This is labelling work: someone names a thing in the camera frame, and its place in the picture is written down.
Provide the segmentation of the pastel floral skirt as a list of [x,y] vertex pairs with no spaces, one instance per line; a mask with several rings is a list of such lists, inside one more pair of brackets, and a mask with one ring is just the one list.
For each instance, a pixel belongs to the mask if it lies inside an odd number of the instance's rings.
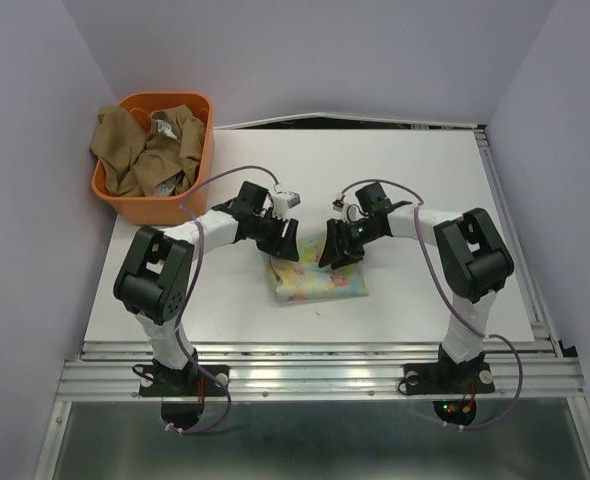
[[279,304],[359,298],[369,295],[357,265],[320,268],[326,234],[319,232],[297,240],[299,261],[263,255],[269,285]]

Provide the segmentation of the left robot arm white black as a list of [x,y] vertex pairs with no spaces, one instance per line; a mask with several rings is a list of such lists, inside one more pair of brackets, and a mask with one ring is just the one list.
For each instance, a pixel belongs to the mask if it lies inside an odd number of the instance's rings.
[[238,194],[179,226],[139,228],[113,287],[114,297],[134,315],[153,350],[150,366],[135,372],[150,387],[177,394],[197,384],[197,352],[180,326],[204,256],[242,240],[274,257],[297,261],[298,221],[290,211],[300,195],[280,185],[268,190],[245,181]]

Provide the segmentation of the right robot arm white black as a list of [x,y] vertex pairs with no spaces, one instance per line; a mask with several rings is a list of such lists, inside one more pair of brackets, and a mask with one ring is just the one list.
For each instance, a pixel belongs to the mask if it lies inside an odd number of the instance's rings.
[[340,192],[333,202],[341,216],[326,223],[321,268],[339,269],[361,262],[367,244],[381,238],[414,240],[422,255],[435,247],[438,266],[426,264],[450,318],[434,363],[406,364],[400,386],[406,395],[459,392],[466,387],[493,389],[483,342],[490,309],[514,273],[513,258],[488,212],[427,210],[424,201],[392,202],[387,181],[368,179],[350,184],[356,204]]

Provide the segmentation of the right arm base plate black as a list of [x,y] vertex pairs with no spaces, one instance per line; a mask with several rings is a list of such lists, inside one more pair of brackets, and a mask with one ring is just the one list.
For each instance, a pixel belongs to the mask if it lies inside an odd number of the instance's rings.
[[402,369],[397,390],[406,396],[450,397],[465,393],[491,394],[496,390],[487,363],[472,366],[410,363],[403,365]]

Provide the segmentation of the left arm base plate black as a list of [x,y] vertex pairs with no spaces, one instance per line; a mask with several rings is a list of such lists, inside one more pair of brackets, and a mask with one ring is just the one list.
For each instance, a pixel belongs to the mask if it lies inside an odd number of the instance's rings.
[[157,362],[135,364],[132,372],[139,378],[139,395],[144,398],[170,397],[224,397],[224,390],[188,364],[183,370],[174,370]]

